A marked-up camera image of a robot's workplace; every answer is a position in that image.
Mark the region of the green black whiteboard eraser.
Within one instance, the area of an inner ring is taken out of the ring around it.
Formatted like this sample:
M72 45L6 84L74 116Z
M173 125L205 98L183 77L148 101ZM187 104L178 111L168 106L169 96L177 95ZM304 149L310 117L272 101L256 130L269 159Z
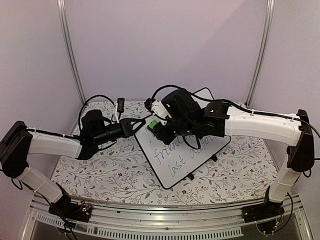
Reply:
M154 131L156 129L156 127L158 126L159 122L157 120L152 120L148 126L147 126L147 129L149 131Z

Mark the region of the white whiteboard black frame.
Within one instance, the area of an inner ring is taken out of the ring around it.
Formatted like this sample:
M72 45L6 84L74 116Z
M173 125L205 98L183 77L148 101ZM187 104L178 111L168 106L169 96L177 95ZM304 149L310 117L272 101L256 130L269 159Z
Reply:
M170 144L164 144L147 129L152 120L160 122L156 116L148 116L145 125L135 134L135 139L158 182L166 190L194 173L210 160L212 155L217 155L231 142L229 136L207 135L199 140L200 149L188 146L196 146L195 136L187 136L187 142L177 136Z

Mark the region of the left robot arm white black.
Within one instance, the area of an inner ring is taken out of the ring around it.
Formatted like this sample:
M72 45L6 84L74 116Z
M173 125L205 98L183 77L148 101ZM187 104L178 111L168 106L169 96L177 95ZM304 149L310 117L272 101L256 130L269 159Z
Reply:
M19 180L55 204L63 217L70 217L75 210L68 194L42 172L30 167L28 156L89 160L103 150L102 145L109 148L118 139L134 136L145 123L145 119L129 117L112 122L95 109L81 118L79 135L71 136L28 128L23 121L16 121L0 141L1 169L7 177Z

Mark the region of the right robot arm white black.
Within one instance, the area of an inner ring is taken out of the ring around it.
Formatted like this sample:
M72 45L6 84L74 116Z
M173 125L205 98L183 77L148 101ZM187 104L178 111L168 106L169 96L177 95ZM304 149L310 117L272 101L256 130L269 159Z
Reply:
M159 119L149 130L166 145L177 136L194 136L198 141L207 136L246 136L286 144L284 163L258 208L262 218L269 218L278 210L278 204L301 174L315 164L316 130L305 110L291 114L256 111L227 99L199 97L181 87L162 100L153 94L144 106Z

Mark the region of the black whiteboard stand clip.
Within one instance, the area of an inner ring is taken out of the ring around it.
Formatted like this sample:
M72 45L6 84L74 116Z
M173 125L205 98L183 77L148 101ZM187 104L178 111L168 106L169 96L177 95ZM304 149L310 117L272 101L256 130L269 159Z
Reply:
M218 158L217 158L217 156L216 156L215 154L211 156L211 159L212 159L214 162L216 162L216 161L218 160Z
M193 175L192 173L190 173L190 174L188 175L188 178L189 178L191 181L193 181L193 180L195 179L195 177L194 177L194 175Z

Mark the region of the floral patterned table mat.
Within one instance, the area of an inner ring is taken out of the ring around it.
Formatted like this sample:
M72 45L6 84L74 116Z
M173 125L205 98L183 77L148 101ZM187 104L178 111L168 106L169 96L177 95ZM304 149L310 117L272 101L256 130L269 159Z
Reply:
M263 198L277 167L261 138L234 136L209 160L170 189L157 180L134 137L117 143L90 160L61 157L52 180L69 195L126 204L159 206L206 205Z

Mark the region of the front aluminium rail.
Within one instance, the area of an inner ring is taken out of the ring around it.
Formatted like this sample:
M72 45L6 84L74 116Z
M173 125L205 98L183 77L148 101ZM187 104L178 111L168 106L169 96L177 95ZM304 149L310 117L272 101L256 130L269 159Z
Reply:
M277 232L260 232L260 222L245 222L243 207L260 200L220 204L155 206L92 202L88 222L71 221L71 228L48 212L35 195L29 206L23 240L314 240L297 194L284 200Z

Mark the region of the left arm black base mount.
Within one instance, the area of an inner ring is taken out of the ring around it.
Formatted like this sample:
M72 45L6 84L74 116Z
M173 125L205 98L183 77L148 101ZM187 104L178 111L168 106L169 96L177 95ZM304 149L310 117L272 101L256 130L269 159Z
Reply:
M57 202L50 204L48 212L64 219L88 223L92 215L92 207L91 203L83 200L71 202L70 198L62 197Z

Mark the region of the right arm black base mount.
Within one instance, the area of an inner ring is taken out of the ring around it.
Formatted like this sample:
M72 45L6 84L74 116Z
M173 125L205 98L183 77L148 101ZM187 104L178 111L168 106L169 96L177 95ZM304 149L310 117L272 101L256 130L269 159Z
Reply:
M249 205L241 208L242 218L245 223L256 222L284 214L283 202L265 201L260 204Z

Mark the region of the left aluminium frame post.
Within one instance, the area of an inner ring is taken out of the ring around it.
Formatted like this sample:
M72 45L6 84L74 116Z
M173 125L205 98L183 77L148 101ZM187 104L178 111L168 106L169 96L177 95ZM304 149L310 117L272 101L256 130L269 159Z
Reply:
M78 93L80 102L83 104L86 101L86 96L85 96L85 91L81 82L75 53L73 50L73 44L72 44L68 18L67 18L66 4L64 0L57 0L56 2L57 2L58 15L59 15L59 20L60 20L60 25L62 30L62 36L63 36L65 48L66 48L66 53L67 53L73 81L74 81L75 88Z

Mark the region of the aluminium frame post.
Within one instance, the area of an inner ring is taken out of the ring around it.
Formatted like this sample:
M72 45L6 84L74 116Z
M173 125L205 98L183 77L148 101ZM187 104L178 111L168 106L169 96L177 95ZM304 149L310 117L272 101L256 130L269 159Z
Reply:
M85 91L81 82L75 53L73 50L73 44L72 44L68 18L67 18L66 4L64 0L57 0L56 2L57 2L58 15L59 15L59 20L60 20L60 25L62 30L62 36L63 36L65 48L66 48L66 53L67 53L73 81L74 81L75 88L78 93L80 102L83 104L86 101L86 96L85 96Z
M253 103L256 88L258 86L260 73L262 70L265 54L267 51L268 40L270 36L270 31L272 28L273 14L274 14L275 1L268 0L266 4L265 18L263 23L262 37L260 41L259 51L251 78L251 83L249 86L248 94L246 97L245 105L250 107Z

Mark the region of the right aluminium frame post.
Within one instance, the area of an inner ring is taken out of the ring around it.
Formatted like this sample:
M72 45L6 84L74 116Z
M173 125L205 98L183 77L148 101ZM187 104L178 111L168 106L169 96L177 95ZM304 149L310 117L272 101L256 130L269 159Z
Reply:
M262 37L260 41L259 51L251 78L251 83L249 86L248 94L246 97L245 105L250 107L253 103L256 88L258 86L260 73L262 70L265 54L267 51L268 40L270 36L270 31L272 28L273 14L274 14L275 1L268 0L266 4L265 18L263 23Z

